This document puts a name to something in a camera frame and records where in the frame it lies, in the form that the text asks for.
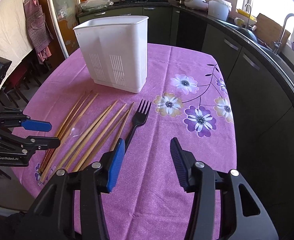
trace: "faucet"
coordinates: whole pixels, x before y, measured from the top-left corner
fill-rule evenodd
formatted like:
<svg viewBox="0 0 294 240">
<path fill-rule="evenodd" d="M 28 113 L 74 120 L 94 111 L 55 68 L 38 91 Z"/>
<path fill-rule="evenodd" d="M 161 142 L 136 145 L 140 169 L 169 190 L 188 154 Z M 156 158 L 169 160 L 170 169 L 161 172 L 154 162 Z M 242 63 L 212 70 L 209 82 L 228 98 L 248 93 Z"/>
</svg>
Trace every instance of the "faucet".
<svg viewBox="0 0 294 240">
<path fill-rule="evenodd" d="M 283 38 L 283 35 L 285 33 L 285 28 L 286 28 L 286 23 L 288 21 L 288 19 L 293 16 L 294 17 L 294 13 L 290 13 L 286 16 L 285 18 L 285 22 L 283 23 L 283 26 L 281 28 L 281 32 L 280 32 L 280 35 L 279 35 L 279 38 L 278 38 L 278 41 L 277 42 L 274 42 L 274 54 L 278 54 L 278 50 L 280 48 L 280 45 L 281 45 L 281 40 Z"/>
<path fill-rule="evenodd" d="M 248 6 L 248 5 L 249 5 L 249 8 L 250 8 L 250 11 L 249 11 L 248 21 L 247 21 L 247 24 L 246 24 L 246 29 L 248 29 L 248 26 L 249 26 L 249 20 L 250 20 L 251 9 L 252 9 L 251 4 L 250 4 L 250 3 L 247 3 L 247 4 L 245 5 L 245 11 L 247 10 L 247 6 Z"/>
</svg>

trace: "fork tine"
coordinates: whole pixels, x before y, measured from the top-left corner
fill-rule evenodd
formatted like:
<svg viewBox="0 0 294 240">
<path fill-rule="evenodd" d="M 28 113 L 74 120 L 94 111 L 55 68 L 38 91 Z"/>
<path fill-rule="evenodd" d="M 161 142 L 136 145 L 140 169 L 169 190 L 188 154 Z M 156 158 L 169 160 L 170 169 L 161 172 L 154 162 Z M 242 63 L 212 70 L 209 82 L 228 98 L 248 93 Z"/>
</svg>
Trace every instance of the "fork tine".
<svg viewBox="0 0 294 240">
<path fill-rule="evenodd" d="M 148 114 L 149 114 L 149 111 L 150 111 L 150 107 L 151 107 L 151 102 L 149 104 L 149 107 L 148 107 L 148 110 L 147 110 L 147 113 L 146 113 L 146 117 L 148 117 Z"/>
<path fill-rule="evenodd" d="M 140 111 L 139 111 L 140 113 L 143 113 L 145 103 L 146 103 L 146 100 L 144 100 L 143 106 L 142 106 L 142 108 L 141 108 Z"/>
<path fill-rule="evenodd" d="M 143 114 L 147 114 L 148 103 L 149 103 L 149 101 L 147 101 L 146 107 L 145 107 L 144 111 L 142 112 Z"/>
<path fill-rule="evenodd" d="M 137 111 L 136 111 L 137 113 L 139 113 L 139 108 L 140 108 L 140 106 L 142 105 L 142 102 L 143 102 L 143 100 L 140 101 L 140 104 L 139 104 L 139 106 L 138 106 L 138 108 L 137 108 Z"/>
</svg>

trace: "flower center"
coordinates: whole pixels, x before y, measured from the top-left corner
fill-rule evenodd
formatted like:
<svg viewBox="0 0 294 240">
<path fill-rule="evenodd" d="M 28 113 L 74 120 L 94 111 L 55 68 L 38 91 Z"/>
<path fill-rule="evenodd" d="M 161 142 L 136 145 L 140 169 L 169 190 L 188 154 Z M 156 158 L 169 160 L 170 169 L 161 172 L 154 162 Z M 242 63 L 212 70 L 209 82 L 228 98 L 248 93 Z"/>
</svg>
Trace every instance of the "flower center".
<svg viewBox="0 0 294 240">
<path fill-rule="evenodd" d="M 189 82 L 188 82 L 187 80 L 182 80 L 182 81 L 180 81 L 180 83 L 181 83 L 183 86 L 185 86 L 185 87 L 189 87 L 189 86 L 190 86 L 190 84 L 189 84 Z"/>
<path fill-rule="evenodd" d="M 199 124 L 204 124 L 206 121 L 202 115 L 197 115 L 196 120 L 197 120 L 197 123 L 199 123 Z"/>
<path fill-rule="evenodd" d="M 230 112 L 231 112 L 231 109 L 230 109 L 229 106 L 224 106 L 224 109 L 225 109 L 225 111 L 226 111 L 227 113 L 230 113 Z"/>
<path fill-rule="evenodd" d="M 165 102 L 166 107 L 172 108 L 173 107 L 173 102 L 167 101 Z"/>
</svg>

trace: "wooden cutting board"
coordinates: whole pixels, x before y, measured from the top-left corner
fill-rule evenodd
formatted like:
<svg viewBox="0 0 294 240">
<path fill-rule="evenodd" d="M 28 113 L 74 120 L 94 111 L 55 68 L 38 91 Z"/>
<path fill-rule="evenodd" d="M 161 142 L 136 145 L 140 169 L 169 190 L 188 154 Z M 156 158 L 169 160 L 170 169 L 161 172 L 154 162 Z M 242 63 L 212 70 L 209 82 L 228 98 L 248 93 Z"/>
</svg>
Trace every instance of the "wooden cutting board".
<svg viewBox="0 0 294 240">
<path fill-rule="evenodd" d="M 274 49 L 274 42 L 278 40 L 282 26 L 261 13 L 257 16 L 256 26 L 257 29 L 254 33 L 257 38 L 265 42 L 270 48 Z M 279 52 L 285 46 L 290 34 L 290 32 L 285 30 Z"/>
</svg>

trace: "logo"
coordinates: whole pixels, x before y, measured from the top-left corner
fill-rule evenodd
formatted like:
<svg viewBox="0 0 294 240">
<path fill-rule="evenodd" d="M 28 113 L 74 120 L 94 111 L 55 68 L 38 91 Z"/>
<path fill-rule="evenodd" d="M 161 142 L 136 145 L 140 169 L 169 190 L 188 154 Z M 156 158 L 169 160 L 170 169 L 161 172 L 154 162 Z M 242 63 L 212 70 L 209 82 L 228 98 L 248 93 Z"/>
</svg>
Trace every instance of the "logo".
<svg viewBox="0 0 294 240">
<path fill-rule="evenodd" d="M 10 157 L 0 157 L 0 160 L 10 160 L 10 161 L 18 161 L 18 157 L 10 158 Z"/>
</svg>

